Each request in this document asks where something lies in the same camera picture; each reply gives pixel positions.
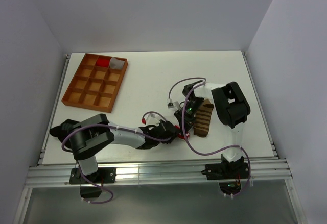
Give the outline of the brown beige striped sock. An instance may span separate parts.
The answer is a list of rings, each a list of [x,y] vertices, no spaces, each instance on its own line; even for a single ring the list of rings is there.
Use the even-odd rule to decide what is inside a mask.
[[[208,135],[213,109],[214,104],[210,100],[205,99],[195,113],[194,135],[202,138]]]

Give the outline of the red white striped sock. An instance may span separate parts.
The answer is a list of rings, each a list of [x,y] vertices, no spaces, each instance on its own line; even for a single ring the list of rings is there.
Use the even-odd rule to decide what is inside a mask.
[[[184,135],[182,129],[181,129],[178,125],[174,125],[174,127],[175,127],[175,129],[178,131],[177,137],[178,137],[179,139],[185,140],[185,137],[186,137],[187,139],[190,138],[190,134],[189,134],[189,132],[186,132],[186,135]]]

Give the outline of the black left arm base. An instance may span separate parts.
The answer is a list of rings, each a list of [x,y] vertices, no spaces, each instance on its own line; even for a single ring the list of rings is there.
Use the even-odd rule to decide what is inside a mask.
[[[70,185],[80,185],[80,196],[83,201],[90,204],[104,204],[113,199],[113,192],[106,188],[105,184],[115,183],[116,168],[100,167],[95,173],[84,175],[79,167],[71,170]],[[109,199],[97,201],[102,193],[108,193]]]

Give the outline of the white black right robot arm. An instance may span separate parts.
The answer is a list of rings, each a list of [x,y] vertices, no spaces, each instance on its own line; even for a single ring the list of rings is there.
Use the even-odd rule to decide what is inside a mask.
[[[246,100],[237,82],[230,82],[225,85],[208,83],[206,80],[196,81],[185,85],[182,91],[185,96],[183,107],[174,112],[181,134],[183,136],[195,128],[196,112],[205,100],[213,103],[220,123],[227,130],[227,146],[209,153],[201,153],[195,150],[188,139],[186,144],[196,154],[211,156],[222,153],[222,159],[227,161],[221,165],[221,172],[227,178],[234,177],[239,166],[236,163],[242,158],[249,158],[242,147],[243,129],[250,114],[250,105]]]

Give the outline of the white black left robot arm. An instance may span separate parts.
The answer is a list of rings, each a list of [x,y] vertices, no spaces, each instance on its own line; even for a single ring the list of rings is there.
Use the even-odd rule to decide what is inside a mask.
[[[81,177],[93,183],[100,176],[96,154],[106,146],[123,145],[149,150],[161,143],[170,144],[179,132],[180,129],[166,120],[133,129],[116,125],[105,114],[98,114],[82,122],[66,120],[59,126],[57,137],[63,148],[73,153],[81,169]]]

